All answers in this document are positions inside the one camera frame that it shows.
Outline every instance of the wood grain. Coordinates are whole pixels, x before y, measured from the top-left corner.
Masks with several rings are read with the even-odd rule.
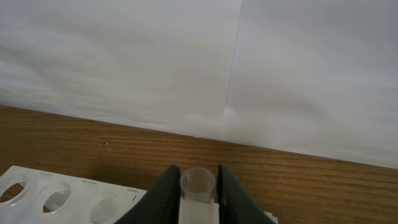
[[[149,189],[169,164],[226,164],[281,224],[398,223],[398,170],[0,106],[11,165]]]

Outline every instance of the clear glass tube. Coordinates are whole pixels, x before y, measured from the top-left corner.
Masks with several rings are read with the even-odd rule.
[[[214,224],[216,179],[213,173],[204,168],[189,169],[181,176],[180,186],[182,223]]]

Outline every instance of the circular hole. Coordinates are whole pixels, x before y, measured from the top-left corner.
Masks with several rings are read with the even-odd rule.
[[[117,212],[118,206],[114,198],[100,200],[90,213],[90,222],[100,224],[110,220]]]
[[[0,196],[0,203],[7,202],[8,200],[13,199],[19,193],[21,193],[26,186],[26,181],[18,182],[12,186],[10,186],[1,196]]]
[[[70,196],[70,188],[62,189],[54,192],[52,195],[48,197],[48,199],[44,202],[43,212],[54,212],[58,208],[60,208],[65,202],[68,200]]]

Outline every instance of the paper sheet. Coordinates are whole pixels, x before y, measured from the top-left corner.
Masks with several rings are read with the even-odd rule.
[[[398,1],[243,1],[223,139],[398,168]]]
[[[240,0],[0,2],[0,104],[219,138]]]

